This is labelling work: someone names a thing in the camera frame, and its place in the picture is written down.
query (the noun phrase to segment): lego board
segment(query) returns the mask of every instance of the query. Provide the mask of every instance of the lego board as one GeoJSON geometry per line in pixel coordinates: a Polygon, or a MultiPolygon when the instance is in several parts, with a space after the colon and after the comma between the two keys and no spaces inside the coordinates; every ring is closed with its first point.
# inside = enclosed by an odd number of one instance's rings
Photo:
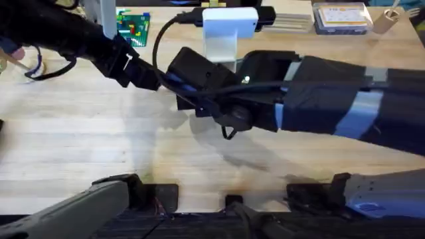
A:
{"type": "Polygon", "coordinates": [[[123,15],[127,11],[117,14],[117,29],[132,47],[145,47],[147,32],[151,16],[149,13],[142,15],[123,15]]]}

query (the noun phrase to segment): white bracket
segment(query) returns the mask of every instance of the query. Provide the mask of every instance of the white bracket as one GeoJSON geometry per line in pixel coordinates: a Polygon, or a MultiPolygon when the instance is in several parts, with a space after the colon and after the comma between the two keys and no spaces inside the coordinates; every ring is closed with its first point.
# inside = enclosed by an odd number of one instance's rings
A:
{"type": "Polygon", "coordinates": [[[251,38],[258,22],[253,7],[211,8],[203,11],[205,57],[236,71],[238,38],[251,38]]]}
{"type": "Polygon", "coordinates": [[[101,0],[100,14],[105,37],[113,39],[117,35],[116,0],[101,0]]]}

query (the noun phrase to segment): black tape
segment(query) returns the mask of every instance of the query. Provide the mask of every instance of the black tape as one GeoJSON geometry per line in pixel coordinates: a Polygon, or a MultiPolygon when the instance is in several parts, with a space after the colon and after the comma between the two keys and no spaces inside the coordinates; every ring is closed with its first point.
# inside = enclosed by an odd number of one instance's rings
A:
{"type": "Polygon", "coordinates": [[[365,81],[365,67],[306,56],[285,96],[282,129],[335,132],[365,81]]]}
{"type": "Polygon", "coordinates": [[[425,71],[388,69],[387,90],[361,141],[425,155],[425,71]]]}

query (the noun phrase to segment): wooden tabletop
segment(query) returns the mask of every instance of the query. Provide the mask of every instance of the wooden tabletop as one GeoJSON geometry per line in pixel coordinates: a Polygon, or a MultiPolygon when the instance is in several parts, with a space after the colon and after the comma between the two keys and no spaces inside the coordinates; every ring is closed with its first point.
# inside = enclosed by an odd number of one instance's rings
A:
{"type": "MultiPolygon", "coordinates": [[[[147,47],[175,14],[190,9],[132,9],[152,15],[147,47]]],[[[373,18],[381,8],[370,8],[373,18]]],[[[202,50],[201,29],[172,26],[161,41],[166,69],[182,46],[202,50]]],[[[317,36],[256,33],[240,40],[238,55],[256,49],[295,50],[368,66],[425,69],[425,50],[408,19],[387,34],[317,36]]],[[[48,70],[62,67],[44,50],[48,70]]],[[[27,51],[34,58],[34,52],[27,51]]],[[[96,179],[137,173],[146,183],[177,183],[179,211],[213,212],[224,196],[242,194],[259,210],[285,210],[290,182],[330,181],[336,173],[389,173],[425,167],[423,157],[352,139],[261,129],[222,138],[211,118],[178,112],[175,95],[121,88],[86,60],[69,73],[25,83],[17,68],[0,75],[0,214],[33,213],[83,191],[96,179]]]]}

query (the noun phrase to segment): black robotic arm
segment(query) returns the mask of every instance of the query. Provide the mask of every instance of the black robotic arm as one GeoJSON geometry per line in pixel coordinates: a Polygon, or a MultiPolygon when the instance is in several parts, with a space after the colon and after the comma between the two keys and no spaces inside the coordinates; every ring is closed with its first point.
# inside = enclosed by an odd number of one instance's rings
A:
{"type": "MultiPolygon", "coordinates": [[[[368,68],[295,52],[257,50],[233,73],[187,47],[166,73],[158,70],[163,33],[173,23],[201,27],[202,10],[177,15],[162,28],[153,65],[120,35],[109,39],[102,26],[47,0],[0,2],[0,37],[57,51],[71,64],[77,58],[88,59],[123,87],[131,82],[157,90],[163,85],[176,93],[179,110],[213,117],[226,139],[259,127],[340,135],[425,155],[425,71],[368,68]]],[[[257,12],[258,30],[273,23],[272,7],[257,12]]]]}

